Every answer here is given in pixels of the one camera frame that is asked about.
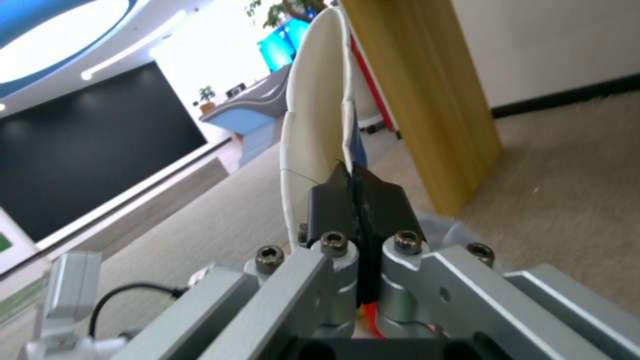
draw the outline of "large display screen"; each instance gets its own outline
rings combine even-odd
[[[0,208],[38,242],[205,143],[144,65],[0,119]]]

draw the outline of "potted plant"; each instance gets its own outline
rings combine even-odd
[[[202,111],[202,115],[208,114],[215,110],[216,105],[211,102],[211,98],[216,96],[216,93],[211,90],[211,86],[205,86],[200,89],[200,100],[204,101],[202,105],[200,105],[200,111]]]

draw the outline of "bright light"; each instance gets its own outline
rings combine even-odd
[[[107,60],[105,60],[102,63],[99,63],[98,65],[87,69],[85,71],[82,72],[82,74],[80,74],[80,76],[84,79],[84,80],[89,80],[91,79],[91,77],[93,76],[93,74],[95,74],[96,72],[126,58],[127,56],[131,55],[132,53],[135,53],[136,51],[140,50],[141,48],[145,47],[146,45],[148,45],[151,41],[159,38],[160,36],[162,36],[164,33],[166,33],[167,31],[171,30],[174,26],[176,26],[180,21],[182,21],[187,15],[187,12],[184,10],[180,10],[179,12],[175,13],[169,20],[167,20],[164,24],[160,25],[157,29],[153,30],[149,35],[143,37],[142,39],[138,40],[138,42],[136,42],[135,44],[133,44],[132,46],[129,46],[127,49],[124,49],[123,51],[119,52],[118,54],[108,58]]]
[[[94,0],[27,31],[0,49],[0,83],[18,80],[89,46],[127,12],[129,0]]]

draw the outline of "white curved object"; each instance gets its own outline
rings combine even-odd
[[[280,145],[282,207],[291,248],[307,222],[307,194],[339,161],[352,169],[353,60],[349,28],[337,8],[311,23],[289,74]]]

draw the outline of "wooden panel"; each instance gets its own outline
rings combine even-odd
[[[437,212],[456,215],[500,141],[450,0],[343,0]]]

